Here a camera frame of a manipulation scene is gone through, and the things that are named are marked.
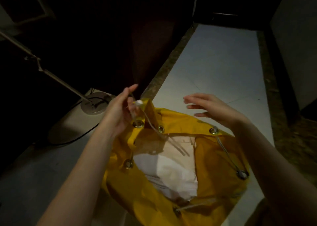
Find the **white fabric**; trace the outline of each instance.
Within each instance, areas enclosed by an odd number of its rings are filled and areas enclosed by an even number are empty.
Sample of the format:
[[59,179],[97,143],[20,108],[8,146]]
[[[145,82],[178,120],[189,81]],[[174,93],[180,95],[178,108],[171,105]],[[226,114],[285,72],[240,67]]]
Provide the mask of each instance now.
[[197,196],[195,138],[174,136],[188,155],[183,156],[170,142],[137,139],[134,162],[153,186],[171,200],[191,200]]

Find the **drawstring bag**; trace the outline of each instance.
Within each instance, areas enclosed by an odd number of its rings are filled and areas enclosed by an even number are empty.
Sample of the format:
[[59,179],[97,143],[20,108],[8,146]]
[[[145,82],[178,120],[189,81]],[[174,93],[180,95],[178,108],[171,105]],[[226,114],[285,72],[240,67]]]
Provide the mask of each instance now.
[[[248,183],[248,162],[235,137],[193,116],[154,108],[143,100],[143,113],[113,142],[102,188],[144,226],[221,225]],[[175,202],[159,192],[134,163],[137,139],[195,138],[197,193]],[[171,142],[179,153],[177,142]]]

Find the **lamp base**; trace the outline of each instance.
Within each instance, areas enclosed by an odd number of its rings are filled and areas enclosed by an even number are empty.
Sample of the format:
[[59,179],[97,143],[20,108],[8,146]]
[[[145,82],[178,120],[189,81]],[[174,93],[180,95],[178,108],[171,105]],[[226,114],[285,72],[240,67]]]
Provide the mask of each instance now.
[[104,92],[95,92],[87,96],[87,98],[94,104],[94,106],[88,101],[81,102],[81,109],[87,115],[98,115],[105,111],[111,97]]

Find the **black cable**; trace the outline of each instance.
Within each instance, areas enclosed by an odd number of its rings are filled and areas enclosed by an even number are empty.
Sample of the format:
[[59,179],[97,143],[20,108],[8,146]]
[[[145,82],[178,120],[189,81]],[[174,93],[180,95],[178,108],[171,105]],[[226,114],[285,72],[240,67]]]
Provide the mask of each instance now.
[[[101,100],[103,100],[104,102],[109,103],[109,102],[107,102],[105,99],[103,99],[103,98],[101,98],[101,97],[91,97],[91,98],[89,98],[89,99],[101,99]],[[81,103],[81,101],[80,101],[79,103],[75,104],[72,108],[70,108],[68,112],[70,112],[72,109],[74,109],[74,108],[75,108],[76,106],[78,106],[80,103]],[[92,130],[94,130],[98,125],[99,125],[99,123],[98,123],[97,125],[95,125],[93,128],[89,129],[89,130],[88,130],[87,132],[85,132],[83,135],[81,135],[81,136],[77,137],[76,139],[71,140],[71,141],[69,141],[69,142],[66,142],[66,143],[56,143],[56,144],[50,143],[49,141],[47,141],[47,142],[49,143],[49,145],[55,146],[55,147],[66,146],[66,145],[68,145],[68,144],[74,143],[75,141],[81,139],[83,136],[87,135],[89,132],[91,132]]]

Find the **white tile floor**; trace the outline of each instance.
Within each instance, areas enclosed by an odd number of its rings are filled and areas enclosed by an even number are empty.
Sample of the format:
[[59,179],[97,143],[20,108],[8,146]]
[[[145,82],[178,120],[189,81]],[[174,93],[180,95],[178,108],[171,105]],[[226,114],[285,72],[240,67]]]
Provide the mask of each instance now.
[[[244,113],[274,144],[255,31],[199,25],[153,100],[155,107],[188,115],[183,96],[214,94]],[[210,118],[200,118],[220,129],[229,129]],[[223,225],[244,225],[263,198],[251,172],[248,190]]]
[[[153,103],[156,107],[193,115],[194,111],[186,109],[182,97],[194,92],[213,93],[243,112],[273,143],[255,31],[199,25]],[[72,114],[69,120],[83,116],[76,115]],[[96,120],[82,118],[82,126],[76,124],[75,131],[85,132],[87,122],[94,124]],[[230,132],[211,119],[203,120]],[[27,149],[0,178],[0,225],[35,225],[73,168],[89,136],[63,148]],[[224,225],[243,225],[263,198],[253,174],[250,181],[247,192]],[[110,198],[101,200],[99,209],[93,225],[137,224]]]

